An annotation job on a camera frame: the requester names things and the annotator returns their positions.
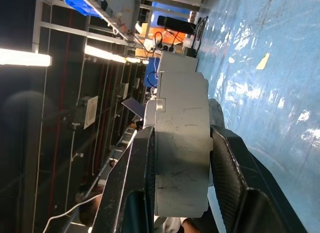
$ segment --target yellow paper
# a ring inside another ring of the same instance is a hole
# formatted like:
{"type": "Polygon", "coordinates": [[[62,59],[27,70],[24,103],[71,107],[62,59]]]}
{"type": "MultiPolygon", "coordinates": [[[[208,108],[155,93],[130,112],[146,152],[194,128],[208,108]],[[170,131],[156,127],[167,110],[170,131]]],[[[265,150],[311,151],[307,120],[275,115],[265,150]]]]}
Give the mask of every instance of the yellow paper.
{"type": "Polygon", "coordinates": [[[263,70],[266,67],[266,64],[268,62],[270,53],[265,54],[265,57],[260,61],[260,63],[255,68],[256,70],[263,70]]]}

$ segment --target fluorescent light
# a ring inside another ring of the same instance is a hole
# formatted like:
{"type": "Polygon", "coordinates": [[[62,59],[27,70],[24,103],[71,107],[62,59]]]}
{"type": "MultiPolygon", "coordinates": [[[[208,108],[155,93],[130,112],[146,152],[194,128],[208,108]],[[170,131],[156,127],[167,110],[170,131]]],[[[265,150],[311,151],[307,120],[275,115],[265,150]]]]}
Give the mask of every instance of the fluorescent light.
{"type": "Polygon", "coordinates": [[[128,62],[131,62],[131,63],[140,63],[141,60],[138,59],[138,58],[131,58],[131,57],[127,57],[125,58],[128,62]]]}
{"type": "Polygon", "coordinates": [[[121,63],[127,62],[126,59],[120,55],[112,54],[108,51],[98,49],[90,45],[85,46],[84,53],[86,53],[87,55],[91,55],[94,57],[99,57],[99,58],[103,58],[103,59],[107,59],[115,62],[121,62],[121,63]]]}
{"type": "Polygon", "coordinates": [[[142,33],[142,27],[139,25],[139,23],[135,24],[135,29],[139,32],[139,34],[142,33]]]}
{"type": "Polygon", "coordinates": [[[47,54],[0,48],[0,65],[48,67],[51,63],[47,54]]]}

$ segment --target blue floor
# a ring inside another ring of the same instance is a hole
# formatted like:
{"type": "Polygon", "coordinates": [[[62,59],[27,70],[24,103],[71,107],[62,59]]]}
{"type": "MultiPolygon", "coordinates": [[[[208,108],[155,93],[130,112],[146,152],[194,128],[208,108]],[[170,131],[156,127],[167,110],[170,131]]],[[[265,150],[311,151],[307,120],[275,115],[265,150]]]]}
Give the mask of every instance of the blue floor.
{"type": "Polygon", "coordinates": [[[320,232],[320,0],[208,0],[200,12],[209,98],[320,232]]]}

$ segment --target person's hand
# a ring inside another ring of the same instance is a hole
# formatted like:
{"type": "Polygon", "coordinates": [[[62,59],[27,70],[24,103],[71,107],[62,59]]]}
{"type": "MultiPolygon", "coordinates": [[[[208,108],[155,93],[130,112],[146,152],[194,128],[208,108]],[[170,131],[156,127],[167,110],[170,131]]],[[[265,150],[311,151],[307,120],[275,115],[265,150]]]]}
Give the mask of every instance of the person's hand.
{"type": "Polygon", "coordinates": [[[183,221],[182,227],[184,229],[184,233],[201,233],[193,224],[191,224],[189,219],[183,221]]]}

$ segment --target blue bin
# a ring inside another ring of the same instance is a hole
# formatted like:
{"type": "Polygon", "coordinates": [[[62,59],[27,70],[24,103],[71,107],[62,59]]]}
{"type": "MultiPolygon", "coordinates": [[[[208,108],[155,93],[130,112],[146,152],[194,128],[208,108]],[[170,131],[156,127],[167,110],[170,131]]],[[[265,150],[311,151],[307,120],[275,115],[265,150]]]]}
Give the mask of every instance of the blue bin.
{"type": "Polygon", "coordinates": [[[93,7],[88,5],[84,0],[64,0],[65,3],[78,12],[80,12],[84,16],[93,16],[93,17],[99,17],[101,16],[95,11],[93,7]]]}

